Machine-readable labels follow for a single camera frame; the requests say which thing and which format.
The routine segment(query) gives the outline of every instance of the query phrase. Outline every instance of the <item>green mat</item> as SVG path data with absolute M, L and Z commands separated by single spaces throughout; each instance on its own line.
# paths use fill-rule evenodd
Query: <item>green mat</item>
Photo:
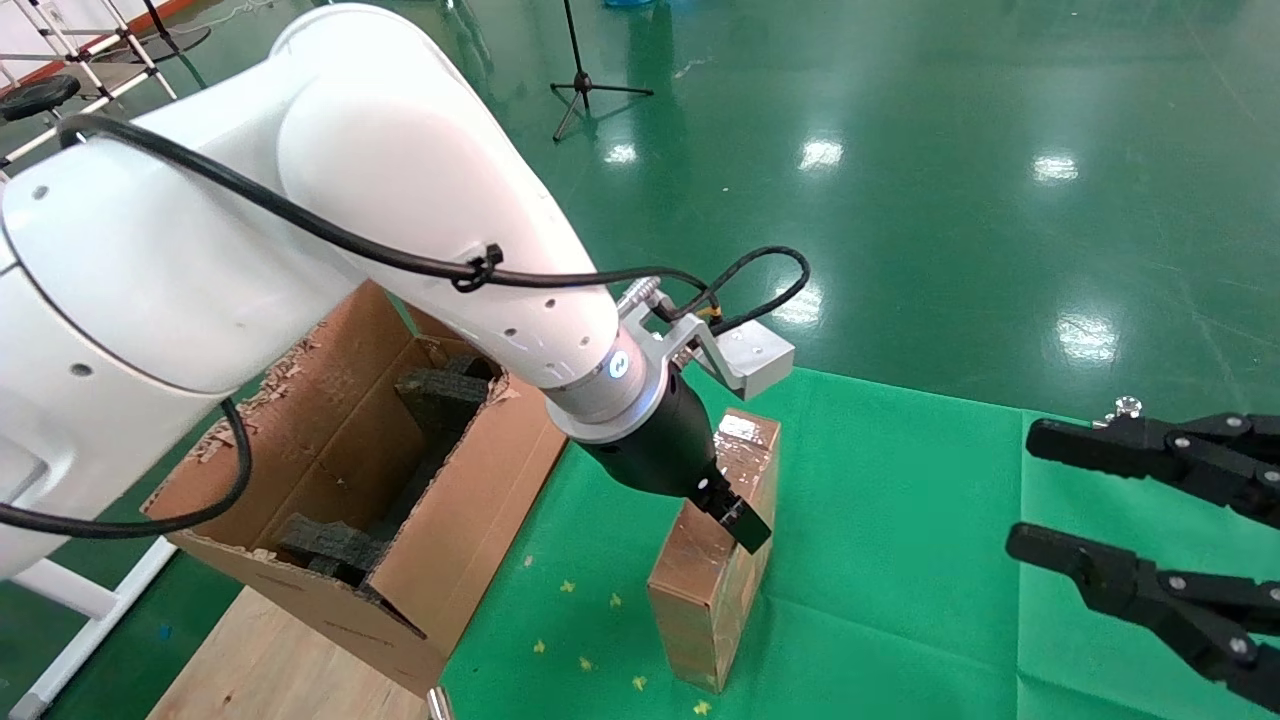
M 713 418 L 736 404 L 690 377 Z M 777 534 L 724 693 L 673 679 L 645 593 L 678 503 L 571 447 L 445 671 L 460 717 L 1270 717 L 1004 542 L 1025 519 L 1262 578 L 1275 530 L 1034 460 L 1032 413 L 809 370 L 746 409 L 782 421 Z

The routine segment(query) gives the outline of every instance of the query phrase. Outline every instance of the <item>white cable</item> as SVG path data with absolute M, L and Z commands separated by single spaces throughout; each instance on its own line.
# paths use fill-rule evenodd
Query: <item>white cable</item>
M 210 22 L 207 22 L 205 24 L 200 24 L 200 26 L 196 26 L 196 27 L 175 27 L 175 28 L 170 28 L 169 32 L 170 32 L 170 35 L 187 35 L 187 33 L 192 33 L 192 32 L 198 32 L 198 31 L 202 31 L 202 29 L 209 28 L 209 27 L 220 26 L 220 24 L 225 23 L 227 20 L 234 18 L 236 15 L 238 15 L 241 13 L 252 13 L 253 10 L 257 10 L 259 8 L 265 8 L 268 5 L 274 5 L 275 1 L 276 0 L 248 0 L 248 3 L 244 3 L 243 5 L 237 5 L 236 8 L 233 8 L 232 12 L 230 12 L 230 14 L 227 15 L 225 18 L 220 18 L 220 19 L 216 19 L 216 20 L 210 20 Z

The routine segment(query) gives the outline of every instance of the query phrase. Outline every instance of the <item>black tripod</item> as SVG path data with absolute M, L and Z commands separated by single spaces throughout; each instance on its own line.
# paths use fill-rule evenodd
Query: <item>black tripod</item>
M 573 101 L 568 104 L 568 109 L 564 110 L 564 117 L 561 118 L 561 124 L 556 128 L 556 135 L 552 140 L 556 142 L 561 141 L 561 136 L 564 135 L 564 126 L 568 124 L 570 117 L 573 115 L 573 110 L 577 108 L 577 101 L 582 101 L 582 108 L 588 110 L 591 109 L 591 101 L 588 100 L 588 94 L 593 90 L 613 90 L 617 92 L 636 92 L 639 95 L 653 95 L 653 91 L 648 87 L 622 87 L 620 85 L 595 85 L 591 82 L 591 77 L 582 70 L 582 56 L 577 51 L 577 32 L 573 29 L 573 10 L 568 6 L 568 0 L 564 0 L 564 19 L 568 20 L 568 38 L 573 44 L 573 63 L 577 64 L 577 74 L 573 76 L 573 82 L 553 82 L 552 90 L 573 88 Z

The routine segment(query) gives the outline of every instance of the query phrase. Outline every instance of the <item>cardboard box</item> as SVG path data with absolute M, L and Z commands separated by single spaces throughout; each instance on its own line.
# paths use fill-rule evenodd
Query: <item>cardboard box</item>
M 724 478 L 771 527 L 781 428 L 730 409 L 716 433 Z M 724 688 L 773 542 L 750 555 L 685 501 L 649 575 L 649 600 L 677 678 L 712 693 Z
M 417 337 L 365 284 L 293 354 L 288 387 L 247 414 L 253 477 L 223 516 L 169 536 L 417 694 L 439 679 L 564 446 L 543 395 L 509 375 L 453 447 L 357 591 L 300 566 L 276 544 L 294 512 L 365 529 L 413 475 L 430 445 L 394 391 L 415 368 L 476 352 L 443 325 Z M 188 456 L 143 511 L 166 518 L 224 495 L 236 452 Z

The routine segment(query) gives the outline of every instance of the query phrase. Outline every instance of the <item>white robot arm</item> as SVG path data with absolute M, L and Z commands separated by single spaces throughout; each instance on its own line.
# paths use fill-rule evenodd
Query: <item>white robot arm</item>
M 507 273 L 595 272 L 448 59 L 380 9 L 314 10 L 268 60 L 137 126 L 392 252 L 468 263 L 497 245 Z M 460 293 L 102 137 L 4 186 L 0 223 L 4 506 L 96 516 L 372 278 L 541 388 L 557 424 L 618 480 L 691 497 L 753 551 L 768 537 L 717 487 L 710 427 L 677 355 L 746 396 L 790 372 L 792 348 L 754 322 L 716 338 L 691 314 L 650 336 L 648 315 L 672 310 L 653 278 L 618 305 L 600 284 Z M 64 541 L 0 525 L 0 578 Z

